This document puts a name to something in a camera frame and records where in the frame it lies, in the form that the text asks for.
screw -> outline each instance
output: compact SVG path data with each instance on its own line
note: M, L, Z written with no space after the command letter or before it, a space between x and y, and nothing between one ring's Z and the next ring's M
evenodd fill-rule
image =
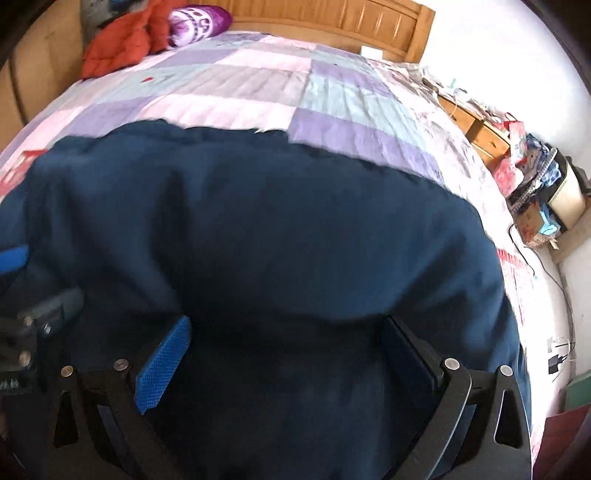
M69 377L72 373L74 373L74 367L71 365L66 365L64 368L61 369L62 377Z
M449 370L457 370L460 368L460 362L458 362L455 358L446 358L443 362Z
M129 362L125 358L120 358L113 364L113 368L118 372L122 372L129 367Z
M28 367L31 363L31 352L23 350L18 356L18 365L21 367Z
M506 377L513 375L513 369L509 365L501 365L501 373Z

blue padding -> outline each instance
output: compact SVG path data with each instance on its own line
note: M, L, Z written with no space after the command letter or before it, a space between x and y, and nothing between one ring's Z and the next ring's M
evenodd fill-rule
M24 267L28 258L28 245L21 245L20 247L11 248L10 250L0 252L0 275L4 275L5 273L10 273Z
M135 380L135 404L143 415L154 408L168 387L191 342L191 320L183 316L160 343Z

red cloth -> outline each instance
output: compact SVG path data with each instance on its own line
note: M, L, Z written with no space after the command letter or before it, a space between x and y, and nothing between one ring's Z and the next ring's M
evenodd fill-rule
M107 75L141 62L148 53L168 46L168 17L186 0L150 0L141 12L123 15L107 25L84 53L82 79Z
M168 18L174 8L181 8L187 5L187 0L151 0L153 8L152 15L148 21L150 32L150 53L158 53L168 47L168 36L170 35L170 23Z

pillow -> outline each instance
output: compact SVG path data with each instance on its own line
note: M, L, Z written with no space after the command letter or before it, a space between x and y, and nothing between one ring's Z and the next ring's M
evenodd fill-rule
M184 47L204 38L225 32L232 25L232 15L217 5L187 5L174 9L168 18L172 47Z

bedspread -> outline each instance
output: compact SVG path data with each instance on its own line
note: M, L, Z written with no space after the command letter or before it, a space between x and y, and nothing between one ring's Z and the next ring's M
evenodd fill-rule
M514 261L518 252L507 234L511 215L494 179L414 69L263 33L226 32L76 83L0 154L0 177L18 166L25 150L48 148L66 135L99 137L132 121L158 118L183 127L280 129L292 142L410 171L478 210L499 249L529 358L529 351L544 345L530 341L535 326L525 313L532 309L534 289L529 273ZM541 437L545 410L536 405L535 391L543 384L542 370L528 367L533 430Z

